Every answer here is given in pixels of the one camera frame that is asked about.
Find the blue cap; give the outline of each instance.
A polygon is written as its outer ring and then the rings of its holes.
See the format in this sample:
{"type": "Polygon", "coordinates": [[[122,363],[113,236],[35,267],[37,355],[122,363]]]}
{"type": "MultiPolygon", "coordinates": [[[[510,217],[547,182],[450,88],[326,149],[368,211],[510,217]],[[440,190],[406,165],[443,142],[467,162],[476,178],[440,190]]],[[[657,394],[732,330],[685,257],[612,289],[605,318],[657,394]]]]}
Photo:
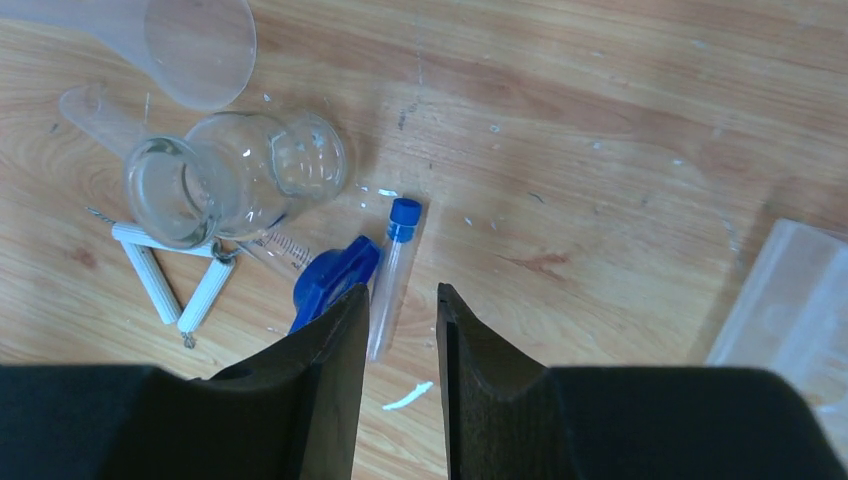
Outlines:
{"type": "Polygon", "coordinates": [[[380,260],[380,248],[360,235],[344,250],[327,250],[315,257],[294,285],[297,316],[289,334],[324,313],[357,283],[368,283],[380,260]]]}
{"type": "Polygon", "coordinates": [[[415,236],[415,227],[421,220],[421,204],[411,198],[397,198],[392,202],[389,228],[386,234],[398,243],[406,243],[415,236]]]}

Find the glass flask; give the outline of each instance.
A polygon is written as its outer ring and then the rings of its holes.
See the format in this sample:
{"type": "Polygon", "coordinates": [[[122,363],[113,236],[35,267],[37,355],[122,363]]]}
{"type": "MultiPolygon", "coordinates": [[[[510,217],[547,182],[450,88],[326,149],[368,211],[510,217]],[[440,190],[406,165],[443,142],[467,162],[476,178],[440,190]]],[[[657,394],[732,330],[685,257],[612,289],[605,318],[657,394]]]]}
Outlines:
{"type": "Polygon", "coordinates": [[[104,92],[102,85],[71,89],[60,110],[124,159],[130,209],[168,247],[212,237],[250,242],[344,186],[342,142],[314,113],[216,113],[179,137],[147,132],[104,92]]]}

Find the glass beaker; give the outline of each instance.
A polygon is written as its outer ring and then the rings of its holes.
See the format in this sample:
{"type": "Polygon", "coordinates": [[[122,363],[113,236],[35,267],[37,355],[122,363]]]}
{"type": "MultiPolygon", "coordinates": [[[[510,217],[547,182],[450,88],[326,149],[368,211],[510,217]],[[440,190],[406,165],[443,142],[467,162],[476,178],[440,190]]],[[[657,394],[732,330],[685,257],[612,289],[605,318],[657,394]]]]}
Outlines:
{"type": "Polygon", "coordinates": [[[0,17],[89,33],[195,110],[235,100],[256,62],[246,0],[0,0],[0,17]]]}
{"type": "Polygon", "coordinates": [[[71,89],[59,105],[124,158],[136,221],[171,248],[258,238],[335,197],[347,176],[339,136],[308,111],[216,113],[180,138],[145,131],[106,100],[102,85],[71,89]]]}

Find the test tube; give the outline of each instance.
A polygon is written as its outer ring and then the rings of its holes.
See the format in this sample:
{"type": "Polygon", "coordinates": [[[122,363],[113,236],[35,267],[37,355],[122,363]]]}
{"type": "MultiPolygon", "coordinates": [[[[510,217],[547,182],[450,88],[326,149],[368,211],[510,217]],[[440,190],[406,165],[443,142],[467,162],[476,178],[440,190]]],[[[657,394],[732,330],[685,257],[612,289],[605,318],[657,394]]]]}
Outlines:
{"type": "Polygon", "coordinates": [[[368,361],[379,362],[391,347],[397,319],[417,248],[421,204],[409,198],[392,203],[383,253],[371,295],[371,328],[368,331],[368,361]]]}

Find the metal wire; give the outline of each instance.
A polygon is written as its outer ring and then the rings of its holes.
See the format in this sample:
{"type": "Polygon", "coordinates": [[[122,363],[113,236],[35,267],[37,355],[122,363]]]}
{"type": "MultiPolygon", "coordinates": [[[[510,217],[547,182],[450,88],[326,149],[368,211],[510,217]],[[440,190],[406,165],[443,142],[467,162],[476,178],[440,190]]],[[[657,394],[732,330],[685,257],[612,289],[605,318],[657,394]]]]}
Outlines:
{"type": "Polygon", "coordinates": [[[94,215],[95,217],[99,218],[100,220],[103,220],[104,222],[108,223],[109,225],[114,225],[114,224],[118,223],[118,222],[112,220],[111,218],[107,217],[106,215],[103,215],[102,213],[100,213],[99,211],[97,211],[97,210],[95,210],[91,207],[85,207],[85,209],[88,210],[88,213],[94,215]]]}

